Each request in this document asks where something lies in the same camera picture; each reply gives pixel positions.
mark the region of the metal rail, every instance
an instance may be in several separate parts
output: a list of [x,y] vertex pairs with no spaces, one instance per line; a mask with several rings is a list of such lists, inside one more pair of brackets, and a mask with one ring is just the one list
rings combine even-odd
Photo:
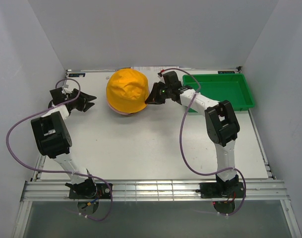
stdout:
[[[75,201],[69,199],[68,181],[27,182],[21,201]],[[108,181],[114,201],[202,201],[195,192],[201,182],[213,180]],[[246,200],[287,200],[282,180],[247,180]]]

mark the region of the green tray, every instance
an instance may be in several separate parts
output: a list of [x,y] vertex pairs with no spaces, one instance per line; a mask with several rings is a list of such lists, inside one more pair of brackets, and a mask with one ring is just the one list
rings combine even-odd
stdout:
[[[202,95],[216,101],[228,100],[235,111],[247,111],[254,107],[253,97],[242,73],[195,74],[193,76],[201,85]],[[198,89],[197,83],[190,76],[184,75],[182,80],[184,85]]]

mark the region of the yellow bucket hat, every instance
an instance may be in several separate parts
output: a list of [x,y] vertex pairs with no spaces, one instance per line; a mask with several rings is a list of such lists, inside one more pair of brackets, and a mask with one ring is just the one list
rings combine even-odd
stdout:
[[149,96],[146,76],[131,68],[115,72],[107,84],[107,101],[111,107],[123,113],[136,113],[147,105]]

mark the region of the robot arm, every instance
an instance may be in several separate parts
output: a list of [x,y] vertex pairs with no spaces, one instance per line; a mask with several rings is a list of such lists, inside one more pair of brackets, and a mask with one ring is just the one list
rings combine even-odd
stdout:
[[[50,102],[49,107],[75,98],[78,92],[77,89],[69,92],[64,88],[51,90],[50,93],[53,100]],[[80,92],[77,100],[66,105],[54,107],[40,118],[31,120],[38,150],[42,155],[46,155],[59,163],[65,171],[89,174],[86,168],[78,166],[70,156],[66,155],[69,154],[72,141],[64,120],[69,117],[73,109],[86,112],[94,105],[94,103],[90,102],[94,99],[96,97]],[[71,188],[77,195],[87,198],[92,198],[96,195],[97,187],[92,178],[74,174],[68,174],[68,176],[71,183],[66,183],[66,186]]]
[[[154,83],[147,104],[163,104],[166,99],[189,106],[196,91],[190,86],[182,86],[176,72],[170,71],[163,75],[164,82]],[[197,94],[191,108],[205,116],[209,138],[214,142],[217,153],[218,170],[235,167],[235,141],[240,130],[235,112],[229,101],[218,102]],[[227,170],[216,174],[216,181],[222,194],[229,194],[239,183],[235,170]]]

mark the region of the white table surface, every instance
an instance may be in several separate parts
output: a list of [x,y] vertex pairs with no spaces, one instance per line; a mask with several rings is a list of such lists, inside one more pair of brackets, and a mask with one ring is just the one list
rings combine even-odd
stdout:
[[[156,72],[142,70],[149,88],[159,81]],[[216,71],[192,71],[216,73]],[[93,175],[104,179],[197,179],[184,164],[179,147],[179,130],[185,107],[167,100],[164,105],[148,107],[130,117],[113,112],[106,102],[106,85],[113,72],[91,72],[74,78],[81,91],[95,95],[96,104],[86,113],[72,111],[65,121],[72,139],[69,155]],[[69,89],[77,88],[68,81]],[[245,178],[268,178],[262,155],[248,112],[236,112],[241,130],[235,146],[236,167]],[[205,118],[187,116],[183,131],[183,147],[189,164],[197,171],[216,171],[214,144],[210,141]],[[59,164],[47,158],[45,170],[61,170]],[[42,180],[68,179],[66,174],[41,174]]]

